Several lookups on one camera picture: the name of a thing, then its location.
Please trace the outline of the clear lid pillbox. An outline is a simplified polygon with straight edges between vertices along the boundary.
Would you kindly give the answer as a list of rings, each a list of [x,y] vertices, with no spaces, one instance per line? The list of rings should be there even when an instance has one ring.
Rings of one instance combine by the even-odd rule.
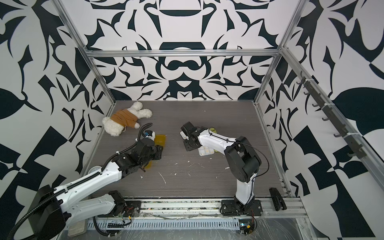
[[[215,153],[215,150],[206,146],[201,146],[198,148],[199,156],[204,157],[204,156],[209,156],[213,155]]]

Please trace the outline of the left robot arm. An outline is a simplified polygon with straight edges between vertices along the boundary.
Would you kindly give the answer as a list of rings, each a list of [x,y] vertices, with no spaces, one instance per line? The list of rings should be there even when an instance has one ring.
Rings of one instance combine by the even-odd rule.
[[[118,182],[138,170],[144,170],[150,161],[160,160],[165,141],[160,137],[143,138],[127,149],[116,152],[102,167],[71,183],[38,190],[31,204],[28,221],[33,240],[50,240],[64,228],[99,215],[118,216],[126,213],[126,201],[118,191],[89,199],[99,189]]]

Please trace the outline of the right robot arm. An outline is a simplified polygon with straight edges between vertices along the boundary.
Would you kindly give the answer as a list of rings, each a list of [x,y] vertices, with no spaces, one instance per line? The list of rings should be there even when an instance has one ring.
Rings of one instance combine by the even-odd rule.
[[[246,137],[225,137],[206,127],[195,127],[190,122],[181,127],[181,136],[188,152],[208,147],[223,154],[233,176],[237,179],[236,203],[242,208],[252,204],[255,197],[255,178],[262,160]]]

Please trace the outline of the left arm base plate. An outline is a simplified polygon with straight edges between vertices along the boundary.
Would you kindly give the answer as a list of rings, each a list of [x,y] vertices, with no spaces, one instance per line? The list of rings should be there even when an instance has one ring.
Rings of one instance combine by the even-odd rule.
[[[100,218],[118,218],[118,217],[137,217],[141,211],[141,201],[126,201],[124,206],[115,206],[113,210],[106,215],[98,215]]]

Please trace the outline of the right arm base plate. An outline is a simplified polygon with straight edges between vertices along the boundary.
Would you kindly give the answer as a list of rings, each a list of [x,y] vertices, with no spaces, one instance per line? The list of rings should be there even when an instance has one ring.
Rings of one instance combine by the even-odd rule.
[[[259,217],[263,214],[263,208],[262,208],[261,202],[256,199],[252,199],[246,205],[243,205],[237,199],[222,200],[220,213],[225,217],[234,217],[234,216]]]

